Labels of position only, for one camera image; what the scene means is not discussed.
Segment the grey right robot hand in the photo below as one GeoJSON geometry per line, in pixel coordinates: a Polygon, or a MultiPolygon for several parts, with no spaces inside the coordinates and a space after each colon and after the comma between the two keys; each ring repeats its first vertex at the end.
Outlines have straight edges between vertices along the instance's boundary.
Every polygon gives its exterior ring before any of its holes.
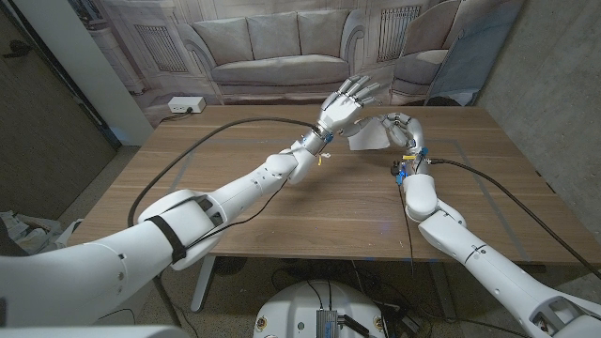
{"type": "Polygon", "coordinates": [[[418,119],[403,113],[379,115],[389,138],[398,146],[403,147],[408,155],[417,155],[425,146],[424,132],[418,119]]]}

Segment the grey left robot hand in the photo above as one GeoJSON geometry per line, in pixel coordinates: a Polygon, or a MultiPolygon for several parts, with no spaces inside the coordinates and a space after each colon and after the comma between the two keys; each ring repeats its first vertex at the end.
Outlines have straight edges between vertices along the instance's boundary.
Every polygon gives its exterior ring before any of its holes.
{"type": "Polygon", "coordinates": [[[320,116],[314,127],[316,134],[328,139],[331,134],[343,129],[367,104],[376,99],[373,94],[381,87],[380,83],[368,84],[370,76],[354,75],[343,81],[320,107],[320,116]]]}

